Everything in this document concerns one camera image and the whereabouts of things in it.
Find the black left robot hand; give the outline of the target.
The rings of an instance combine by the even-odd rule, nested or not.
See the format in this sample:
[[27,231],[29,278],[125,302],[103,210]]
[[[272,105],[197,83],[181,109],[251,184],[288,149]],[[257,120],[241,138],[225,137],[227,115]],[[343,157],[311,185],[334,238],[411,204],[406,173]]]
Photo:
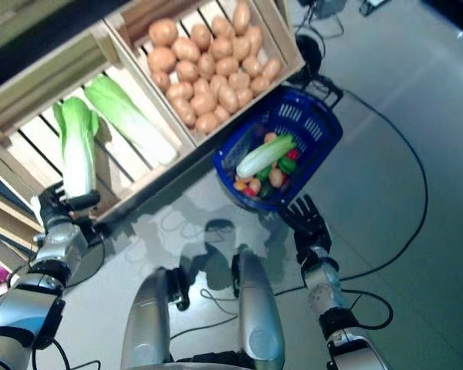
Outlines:
[[100,193],[90,190],[87,194],[68,198],[62,181],[44,189],[31,200],[36,219],[46,230],[57,223],[71,222],[71,213],[87,210],[100,202]]

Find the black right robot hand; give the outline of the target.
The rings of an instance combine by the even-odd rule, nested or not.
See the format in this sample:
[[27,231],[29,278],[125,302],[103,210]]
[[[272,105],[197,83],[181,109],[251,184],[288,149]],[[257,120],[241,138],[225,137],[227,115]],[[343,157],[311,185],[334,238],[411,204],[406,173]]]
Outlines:
[[332,239],[325,220],[312,198],[305,194],[296,202],[279,209],[282,220],[293,230],[296,250],[299,253],[320,247],[330,252]]

